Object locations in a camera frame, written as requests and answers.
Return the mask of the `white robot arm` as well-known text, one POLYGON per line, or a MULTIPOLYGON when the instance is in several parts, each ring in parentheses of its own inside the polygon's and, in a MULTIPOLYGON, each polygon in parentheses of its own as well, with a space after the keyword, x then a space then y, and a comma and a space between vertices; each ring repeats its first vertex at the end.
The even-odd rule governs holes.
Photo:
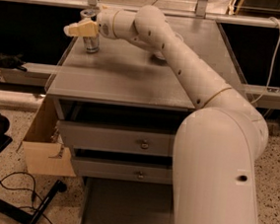
POLYGON ((103 7, 64 34, 123 38, 160 52, 195 106, 174 140, 175 224, 258 224, 254 164, 268 143, 266 121, 176 36, 160 9, 103 7))

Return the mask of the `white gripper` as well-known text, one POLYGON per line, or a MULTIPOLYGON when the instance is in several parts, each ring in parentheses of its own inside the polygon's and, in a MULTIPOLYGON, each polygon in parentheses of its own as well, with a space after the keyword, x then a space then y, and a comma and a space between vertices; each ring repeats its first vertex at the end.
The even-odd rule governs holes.
POLYGON ((97 14, 97 22, 91 19, 84 19, 66 26, 63 32, 69 37, 95 37, 100 33, 103 37, 115 39, 113 24, 116 13, 111 8, 102 9, 97 14))

